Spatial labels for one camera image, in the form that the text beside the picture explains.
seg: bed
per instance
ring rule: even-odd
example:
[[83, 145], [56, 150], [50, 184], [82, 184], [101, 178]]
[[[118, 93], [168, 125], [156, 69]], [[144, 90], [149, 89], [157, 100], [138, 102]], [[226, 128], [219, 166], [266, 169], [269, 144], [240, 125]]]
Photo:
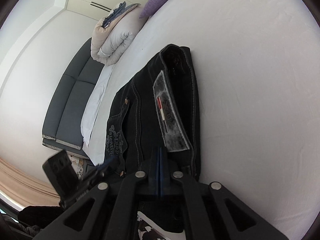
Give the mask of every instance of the bed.
[[103, 154], [116, 92], [169, 43], [198, 80], [200, 181], [219, 181], [300, 240], [320, 210], [320, 28], [302, 0], [169, 0], [115, 64], [88, 155]]

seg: beige curtain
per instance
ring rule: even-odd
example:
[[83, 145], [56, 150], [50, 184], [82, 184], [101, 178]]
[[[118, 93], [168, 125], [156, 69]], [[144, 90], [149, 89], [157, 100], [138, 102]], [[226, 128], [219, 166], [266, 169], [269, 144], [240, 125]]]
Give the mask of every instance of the beige curtain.
[[59, 195], [48, 183], [33, 178], [0, 158], [0, 190], [20, 205], [57, 206]]

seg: metal bolt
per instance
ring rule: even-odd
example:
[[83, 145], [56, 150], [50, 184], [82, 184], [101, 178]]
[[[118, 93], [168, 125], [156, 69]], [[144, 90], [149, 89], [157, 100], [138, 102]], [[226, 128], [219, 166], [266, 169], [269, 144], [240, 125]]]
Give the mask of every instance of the metal bolt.
[[176, 178], [176, 179], [180, 179], [183, 177], [183, 173], [181, 171], [175, 171], [173, 173], [173, 176]]
[[215, 189], [215, 190], [219, 190], [219, 189], [221, 189], [221, 184], [218, 182], [213, 182], [213, 183], [211, 183], [211, 188]]
[[101, 183], [99, 183], [99, 185], [98, 185], [98, 189], [100, 189], [100, 190], [105, 190], [105, 189], [107, 189], [107, 188], [108, 188], [108, 184], [105, 183], [105, 182], [101, 182]]
[[144, 171], [137, 171], [136, 172], [136, 177], [137, 178], [143, 178], [146, 175]]

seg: purple pillow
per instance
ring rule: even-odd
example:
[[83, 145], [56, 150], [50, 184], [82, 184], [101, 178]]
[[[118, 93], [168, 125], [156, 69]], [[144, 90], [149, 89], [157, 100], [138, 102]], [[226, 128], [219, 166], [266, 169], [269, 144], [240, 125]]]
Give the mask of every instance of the purple pillow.
[[159, 10], [166, 2], [167, 0], [148, 0], [139, 18], [141, 19], [154, 15], [156, 11]]

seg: contrast stitching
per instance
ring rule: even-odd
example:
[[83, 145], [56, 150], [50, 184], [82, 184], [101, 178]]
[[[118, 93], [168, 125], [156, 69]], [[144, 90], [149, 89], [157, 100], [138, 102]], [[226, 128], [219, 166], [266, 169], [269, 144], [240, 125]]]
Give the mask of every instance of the contrast stitching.
[[119, 114], [116, 114], [116, 115], [113, 115], [112, 117], [109, 117], [108, 121], [113, 119], [114, 117], [118, 116], [118, 115], [121, 115], [122, 114], [122, 111], [123, 111], [123, 108], [124, 108], [124, 104], [122, 105], [121, 107], [121, 110], [120, 110], [120, 113]]
[[[192, 98], [193, 98], [193, 102], [192, 102], [192, 135], [193, 135], [193, 143], [194, 143], [194, 149], [193, 151], [196, 152], [196, 135], [195, 135], [195, 127], [194, 127], [194, 123], [195, 123], [195, 119], [196, 119], [196, 114], [195, 114], [195, 92], [194, 92], [194, 87], [195, 87], [195, 82], [194, 82], [194, 77], [193, 77], [193, 72], [192, 72], [192, 69], [189, 65], [189, 61], [188, 61], [188, 57], [187, 57], [187, 54], [186, 52], [181, 49], [183, 51], [183, 54], [185, 56], [185, 59], [186, 59], [186, 63], [187, 63], [187, 66], [190, 70], [190, 73], [191, 73], [191, 81], [192, 81]], [[192, 162], [195, 160], [196, 156], [195, 154], [193, 154], [193, 158], [192, 158]]]
[[143, 158], [143, 153], [142, 153], [142, 149], [141, 149], [141, 145], [140, 145], [140, 139], [141, 139], [141, 97], [139, 95], [139, 91], [137, 90], [135, 84], [134, 84], [134, 80], [133, 80], [133, 88], [135, 89], [135, 91], [137, 92], [137, 97], [138, 97], [138, 113], [137, 113], [137, 117], [138, 117], [138, 121], [139, 121], [139, 129], [138, 129], [138, 132], [139, 132], [139, 136], [138, 136], [138, 148], [140, 149], [140, 153], [141, 153], [141, 158], [142, 158], [142, 161], [144, 161], [144, 158]]
[[136, 116], [136, 139], [135, 139], [135, 143], [136, 143], [136, 148], [137, 148], [137, 154], [138, 154], [138, 167], [140, 167], [140, 162], [139, 162], [139, 150], [138, 150], [138, 145], [137, 145], [137, 134], [138, 134], [138, 127], [137, 127], [137, 112], [138, 112], [138, 97], [137, 97], [137, 95], [136, 95], [136, 92], [134, 91], [134, 89], [133, 89], [133, 82], [134, 82], [134, 77], [133, 77], [133, 80], [132, 80], [132, 83], [131, 83], [131, 87], [132, 87], [132, 90], [133, 90], [133, 93], [134, 93], [134, 95], [135, 95], [135, 97], [136, 97], [136, 114], [135, 114], [135, 116]]
[[[121, 137], [123, 136], [123, 140], [126, 142], [127, 148], [128, 148], [128, 143], [127, 143], [127, 141], [125, 140], [125, 137], [124, 137], [124, 135], [123, 135], [122, 124], [123, 124], [124, 117], [126, 116], [126, 114], [127, 114], [127, 112], [128, 112], [128, 108], [129, 108], [129, 106], [128, 106], [128, 107], [126, 108], [126, 110], [123, 112], [123, 113], [124, 113], [124, 116], [122, 117], [122, 119], [121, 119], [121, 124], [120, 124]], [[125, 150], [123, 150], [122, 153], [121, 153], [121, 157], [122, 157], [122, 159], [123, 159], [123, 171], [125, 171], [125, 159], [124, 159], [124, 157], [123, 157], [123, 153], [125, 152]]]

